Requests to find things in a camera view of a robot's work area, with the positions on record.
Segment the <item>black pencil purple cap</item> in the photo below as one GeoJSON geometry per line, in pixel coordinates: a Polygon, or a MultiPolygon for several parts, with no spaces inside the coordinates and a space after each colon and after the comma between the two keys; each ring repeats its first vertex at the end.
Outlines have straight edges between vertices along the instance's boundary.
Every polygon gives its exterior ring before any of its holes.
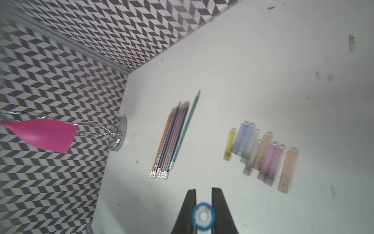
{"type": "Polygon", "coordinates": [[[156,158],[155,158],[155,161],[154,161],[154,164],[153,164],[153,168],[152,168],[151,173],[150,173],[150,178],[155,178],[155,174],[156,174],[156,171],[157,171],[158,162],[160,160],[161,153],[162,153],[163,144],[164,144],[164,141],[166,139],[166,135],[168,133],[170,122],[171,122],[171,120],[172,120],[172,118],[174,116],[174,113],[175,113],[175,108],[172,108],[171,113],[170,113],[170,115],[168,117],[165,129],[164,129],[161,141],[160,141],[159,148],[157,150],[157,155],[156,155],[156,158]]]}

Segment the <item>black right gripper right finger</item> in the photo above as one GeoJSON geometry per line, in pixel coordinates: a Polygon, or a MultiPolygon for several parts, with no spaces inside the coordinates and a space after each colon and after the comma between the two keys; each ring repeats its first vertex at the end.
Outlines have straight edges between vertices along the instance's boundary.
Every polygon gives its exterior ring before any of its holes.
{"type": "Polygon", "coordinates": [[[239,234],[221,188],[212,188],[211,205],[215,211],[215,223],[211,228],[211,233],[239,234]]]}

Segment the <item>light blue pencil cap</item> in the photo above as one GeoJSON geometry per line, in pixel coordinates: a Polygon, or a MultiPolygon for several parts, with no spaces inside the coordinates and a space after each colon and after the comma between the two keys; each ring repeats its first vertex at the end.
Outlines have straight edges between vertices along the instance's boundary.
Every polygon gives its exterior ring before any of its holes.
{"type": "Polygon", "coordinates": [[[192,213],[192,223],[199,231],[208,231],[215,224],[215,211],[213,207],[206,203],[201,202],[196,205],[192,213]]]}

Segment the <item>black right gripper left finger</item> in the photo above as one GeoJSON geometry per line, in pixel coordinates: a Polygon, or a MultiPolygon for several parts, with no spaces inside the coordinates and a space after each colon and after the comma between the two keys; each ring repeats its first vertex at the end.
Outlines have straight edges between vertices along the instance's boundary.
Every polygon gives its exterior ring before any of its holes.
{"type": "Polygon", "coordinates": [[[197,229],[193,225],[193,211],[197,205],[196,190],[187,191],[184,202],[176,219],[171,234],[196,234],[197,229]]]}

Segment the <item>pink purple pencil cap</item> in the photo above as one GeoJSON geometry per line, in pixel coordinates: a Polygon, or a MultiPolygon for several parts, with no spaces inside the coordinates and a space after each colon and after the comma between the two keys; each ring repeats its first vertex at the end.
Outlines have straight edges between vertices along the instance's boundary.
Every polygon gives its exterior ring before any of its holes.
{"type": "Polygon", "coordinates": [[[265,181],[267,173],[268,173],[268,169],[270,167],[271,160],[273,158],[273,155],[274,155],[277,147],[278,147],[278,142],[276,142],[276,141],[269,144],[269,146],[267,148],[267,151],[266,151],[265,158],[264,158],[262,166],[261,166],[261,169],[260,169],[259,174],[257,176],[257,179],[259,179],[260,181],[265,181]]]}

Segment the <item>red pencil blue cap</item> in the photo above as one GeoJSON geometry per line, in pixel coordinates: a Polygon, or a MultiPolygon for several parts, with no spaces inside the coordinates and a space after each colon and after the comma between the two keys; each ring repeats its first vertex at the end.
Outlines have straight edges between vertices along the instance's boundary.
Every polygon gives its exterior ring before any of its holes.
{"type": "Polygon", "coordinates": [[[172,149],[171,149],[171,152],[170,152],[170,155],[169,155],[169,158],[168,158],[168,163],[167,163],[167,166],[166,166],[166,168],[165,168],[164,177],[165,177],[165,174],[166,174],[166,171],[167,171],[167,168],[168,168],[169,160],[170,160],[170,158],[171,158],[171,156],[172,156],[173,149],[174,149],[174,147],[175,147],[175,142],[176,142],[176,139],[177,139],[177,135],[178,135],[178,133],[179,133],[180,125],[181,125],[181,122],[182,122],[182,119],[183,119],[183,114],[184,114],[184,112],[185,112],[185,108],[186,108],[186,106],[187,106],[187,102],[184,102],[184,104],[185,104],[185,107],[184,107],[184,109],[183,109],[183,113],[182,113],[182,117],[181,117],[181,119],[180,119],[180,122],[179,122],[179,124],[178,124],[177,133],[176,133],[176,135],[175,135],[174,142],[173,142],[173,145],[172,145],[172,149]]]}

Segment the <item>teal pencil clear cap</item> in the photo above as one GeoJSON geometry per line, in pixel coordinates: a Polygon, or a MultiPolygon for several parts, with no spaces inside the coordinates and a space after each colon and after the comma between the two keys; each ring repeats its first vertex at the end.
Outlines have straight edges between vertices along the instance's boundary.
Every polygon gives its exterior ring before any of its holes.
{"type": "Polygon", "coordinates": [[[169,146],[168,146],[168,149],[166,151],[166,156],[165,156],[165,161],[163,162],[163,165],[162,165],[162,169],[161,169],[161,172],[159,174],[159,178],[160,179],[163,179],[164,178],[164,173],[165,173],[165,168],[167,166],[167,163],[168,163],[168,158],[169,158],[169,155],[170,155],[170,152],[171,152],[171,149],[172,149],[172,145],[173,145],[173,142],[174,142],[174,138],[175,138],[175,135],[177,133],[177,129],[178,129],[178,124],[180,122],[180,119],[182,117],[182,113],[183,113],[183,109],[185,107],[185,104],[183,103],[181,105],[181,108],[180,108],[180,112],[178,114],[178,118],[176,119],[176,122],[175,122],[175,126],[174,126],[174,130],[173,130],[173,133],[171,135],[171,139],[169,141],[169,146]]]}

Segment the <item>green tinted pencil cap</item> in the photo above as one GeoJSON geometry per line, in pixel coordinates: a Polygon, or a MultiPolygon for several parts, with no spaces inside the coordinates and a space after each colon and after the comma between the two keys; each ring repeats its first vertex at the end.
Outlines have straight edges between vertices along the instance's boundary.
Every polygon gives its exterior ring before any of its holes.
{"type": "Polygon", "coordinates": [[[251,173],[251,170],[252,170],[252,165],[255,161],[255,158],[256,158],[257,152],[259,150],[259,147],[261,145],[261,142],[262,142],[261,139],[257,139],[255,141],[252,149],[251,149],[251,152],[249,154],[247,163],[246,163],[246,165],[244,167],[244,170],[243,170],[243,174],[246,175],[246,176],[250,176],[250,173],[251,173]]]}

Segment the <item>dark blue pencil purple cap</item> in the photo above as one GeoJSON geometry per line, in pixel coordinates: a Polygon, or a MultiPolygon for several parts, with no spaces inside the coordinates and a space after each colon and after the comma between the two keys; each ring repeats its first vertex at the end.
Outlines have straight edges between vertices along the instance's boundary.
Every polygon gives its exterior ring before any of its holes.
{"type": "Polygon", "coordinates": [[[154,174],[154,177],[153,178],[157,178],[157,175],[158,175],[158,172],[159,172],[159,168],[162,164],[162,160],[164,158],[164,154],[165,154],[165,150],[166,150],[166,147],[167,147],[167,142],[168,142],[168,139],[169,139],[169,136],[170,136],[170,133],[172,131],[172,127],[173,127],[173,124],[174,124],[174,121],[175,121],[175,118],[178,114],[178,111],[179,111],[179,104],[177,105],[177,107],[175,108],[174,110],[174,114],[171,118],[171,121],[170,121],[170,125],[168,127],[168,131],[167,131],[167,134],[166,134],[166,138],[165,138],[165,141],[164,141],[164,144],[163,144],[163,147],[162,147],[162,151],[161,151],[161,155],[160,155],[160,159],[159,159],[159,162],[156,166],[156,170],[155,170],[155,174],[154,174]]]}

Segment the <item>light orange pencil cap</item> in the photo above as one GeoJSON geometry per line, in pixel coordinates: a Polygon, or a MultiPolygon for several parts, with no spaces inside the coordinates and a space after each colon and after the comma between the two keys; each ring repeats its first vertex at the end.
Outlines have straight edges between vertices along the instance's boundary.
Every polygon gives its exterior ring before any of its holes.
{"type": "Polygon", "coordinates": [[[278,186],[278,191],[280,191],[281,193],[287,194],[289,191],[297,154],[298,149],[296,147],[291,147],[286,152],[278,186]]]}

